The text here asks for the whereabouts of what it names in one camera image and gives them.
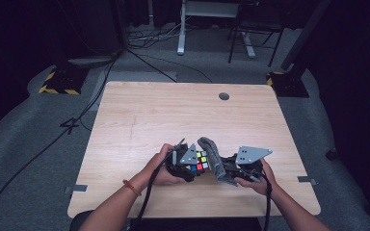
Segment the grey fluffy cloth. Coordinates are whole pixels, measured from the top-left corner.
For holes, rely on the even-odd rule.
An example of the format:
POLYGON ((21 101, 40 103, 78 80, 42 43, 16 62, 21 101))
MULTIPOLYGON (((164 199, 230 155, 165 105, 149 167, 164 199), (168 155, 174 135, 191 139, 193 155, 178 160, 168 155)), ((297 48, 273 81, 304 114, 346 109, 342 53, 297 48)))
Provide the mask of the grey fluffy cloth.
POLYGON ((198 145, 206 152, 211 171, 219 183, 237 186, 236 181, 226 173, 225 164, 219 154, 217 145, 206 137, 198 139, 198 145))

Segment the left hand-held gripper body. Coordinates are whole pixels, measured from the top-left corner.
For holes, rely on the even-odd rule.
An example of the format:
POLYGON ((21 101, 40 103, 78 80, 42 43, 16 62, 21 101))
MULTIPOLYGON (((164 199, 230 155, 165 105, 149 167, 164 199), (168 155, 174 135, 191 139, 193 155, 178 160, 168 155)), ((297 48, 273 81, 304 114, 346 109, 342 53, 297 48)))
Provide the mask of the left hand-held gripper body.
POLYGON ((197 152, 194 143, 188 146, 187 143, 181 141, 167 155, 167 171, 175 177, 184 179, 186 182, 192 182, 194 179, 191 179, 192 171, 190 170, 190 165, 195 165, 198 162, 197 152))

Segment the grey slanted stand pole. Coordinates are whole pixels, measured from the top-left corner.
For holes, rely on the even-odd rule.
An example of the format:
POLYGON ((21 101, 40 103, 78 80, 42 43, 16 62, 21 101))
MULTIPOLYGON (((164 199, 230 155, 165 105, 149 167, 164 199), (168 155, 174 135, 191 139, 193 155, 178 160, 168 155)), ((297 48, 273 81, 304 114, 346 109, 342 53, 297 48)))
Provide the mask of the grey slanted stand pole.
POLYGON ((300 29, 301 33, 295 40, 280 67, 287 70, 304 49, 311 33, 324 15, 331 0, 296 0, 287 19, 288 29, 300 29))

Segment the white desk frame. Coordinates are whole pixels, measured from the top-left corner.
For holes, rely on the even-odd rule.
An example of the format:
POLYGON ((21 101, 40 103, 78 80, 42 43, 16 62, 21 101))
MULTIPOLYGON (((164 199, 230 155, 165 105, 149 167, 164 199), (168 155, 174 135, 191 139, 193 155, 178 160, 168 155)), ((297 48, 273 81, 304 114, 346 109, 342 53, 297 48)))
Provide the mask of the white desk frame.
POLYGON ((202 2, 197 0, 181 0, 180 10, 180 33, 176 53, 185 53, 186 20, 189 16, 206 16, 235 18, 238 5, 236 3, 202 2))

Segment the grey tape piece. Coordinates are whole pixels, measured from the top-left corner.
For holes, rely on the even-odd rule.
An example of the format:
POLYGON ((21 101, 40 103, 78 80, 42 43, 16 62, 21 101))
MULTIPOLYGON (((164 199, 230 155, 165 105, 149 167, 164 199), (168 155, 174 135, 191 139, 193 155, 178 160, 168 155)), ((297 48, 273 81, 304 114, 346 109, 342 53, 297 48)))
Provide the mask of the grey tape piece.
POLYGON ((73 194, 74 192, 84 193, 87 190, 87 185, 74 185, 66 186, 64 189, 65 194, 73 194))
POLYGON ((300 183, 310 183, 312 186, 318 185, 317 180, 309 176, 298 176, 297 178, 300 183))

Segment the person's dark clothing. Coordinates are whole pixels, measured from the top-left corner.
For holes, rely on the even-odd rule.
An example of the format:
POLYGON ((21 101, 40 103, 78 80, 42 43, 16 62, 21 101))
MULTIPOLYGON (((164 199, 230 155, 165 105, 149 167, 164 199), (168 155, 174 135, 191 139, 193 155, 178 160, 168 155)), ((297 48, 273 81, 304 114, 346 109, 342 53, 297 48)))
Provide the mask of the person's dark clothing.
POLYGON ((135 231, 261 231, 257 218, 149 218, 135 231))

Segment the multicoloured puzzle cube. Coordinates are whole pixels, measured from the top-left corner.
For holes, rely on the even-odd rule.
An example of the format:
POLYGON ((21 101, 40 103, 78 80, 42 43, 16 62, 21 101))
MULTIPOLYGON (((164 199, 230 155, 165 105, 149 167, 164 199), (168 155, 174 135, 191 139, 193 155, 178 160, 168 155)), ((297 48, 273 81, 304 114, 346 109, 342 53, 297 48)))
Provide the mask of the multicoloured puzzle cube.
POLYGON ((209 168, 207 154, 205 151, 197 152, 198 162, 195 165, 190 165, 190 170, 192 172, 204 172, 209 168))

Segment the person's left hand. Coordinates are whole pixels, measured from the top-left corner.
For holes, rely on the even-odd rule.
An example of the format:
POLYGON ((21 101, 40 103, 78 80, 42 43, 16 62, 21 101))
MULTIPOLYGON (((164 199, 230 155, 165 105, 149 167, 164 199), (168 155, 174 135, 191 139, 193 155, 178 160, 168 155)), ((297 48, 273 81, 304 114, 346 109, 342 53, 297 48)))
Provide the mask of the person's left hand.
POLYGON ((144 166, 144 168, 137 174, 138 181, 137 185, 139 189, 144 190, 151 178, 152 173, 155 170, 158 170, 158 173, 155 176, 153 181, 154 185, 168 185, 168 184, 181 184, 185 183, 185 180, 180 177, 175 177, 171 175, 165 167, 162 167, 161 164, 164 162, 167 154, 173 150, 173 146, 165 143, 161 150, 156 153, 144 166))

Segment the black yellow striped stand base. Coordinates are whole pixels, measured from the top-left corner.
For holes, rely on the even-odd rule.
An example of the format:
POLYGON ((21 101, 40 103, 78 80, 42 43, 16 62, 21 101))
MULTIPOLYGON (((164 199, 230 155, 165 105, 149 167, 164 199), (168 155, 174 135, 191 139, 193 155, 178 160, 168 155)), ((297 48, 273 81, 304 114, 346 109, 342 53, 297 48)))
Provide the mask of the black yellow striped stand base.
POLYGON ((87 79, 89 71, 72 68, 68 71, 53 68, 39 89, 39 93, 78 95, 87 79))
POLYGON ((266 74, 266 83, 273 88, 278 97, 309 97, 302 79, 296 78, 290 73, 269 72, 266 74))

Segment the person's right hand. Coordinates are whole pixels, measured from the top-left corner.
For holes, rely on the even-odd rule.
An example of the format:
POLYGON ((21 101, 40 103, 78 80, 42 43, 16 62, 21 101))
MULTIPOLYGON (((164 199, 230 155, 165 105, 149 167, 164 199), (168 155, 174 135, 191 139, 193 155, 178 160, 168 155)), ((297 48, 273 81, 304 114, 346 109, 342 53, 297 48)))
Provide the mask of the person's right hand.
POLYGON ((261 159, 261 163, 263 166, 263 173, 267 177, 267 180, 265 180, 264 177, 261 177, 259 182, 250 182, 236 177, 235 182, 242 187, 252 188, 257 193, 266 195, 269 189, 272 189, 272 192, 276 190, 277 182, 270 165, 265 161, 264 158, 261 159))

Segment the black metal chair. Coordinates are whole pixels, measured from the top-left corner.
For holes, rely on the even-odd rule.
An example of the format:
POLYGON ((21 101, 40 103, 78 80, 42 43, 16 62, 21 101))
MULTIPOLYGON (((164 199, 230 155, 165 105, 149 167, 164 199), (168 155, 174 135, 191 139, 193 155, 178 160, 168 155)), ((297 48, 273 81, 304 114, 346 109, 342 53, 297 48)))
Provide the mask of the black metal chair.
POLYGON ((268 63, 268 66, 271 66, 285 29, 288 14, 289 11, 280 0, 243 0, 237 8, 235 22, 227 36, 228 39, 232 40, 227 62, 231 63, 238 33, 260 34, 261 32, 267 32, 268 36, 262 42, 263 45, 274 33, 277 33, 277 41, 272 47, 273 53, 268 63))

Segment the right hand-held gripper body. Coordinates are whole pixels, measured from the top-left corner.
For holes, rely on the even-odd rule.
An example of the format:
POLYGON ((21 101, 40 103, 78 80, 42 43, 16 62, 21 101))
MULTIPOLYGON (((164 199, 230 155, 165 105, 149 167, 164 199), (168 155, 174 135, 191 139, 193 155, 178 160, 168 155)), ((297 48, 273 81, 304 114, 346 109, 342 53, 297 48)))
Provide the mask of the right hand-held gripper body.
POLYGON ((268 148, 240 146, 231 157, 222 158, 225 176, 234 179, 243 178, 250 182, 259 182, 263 175, 261 159, 272 154, 268 148))

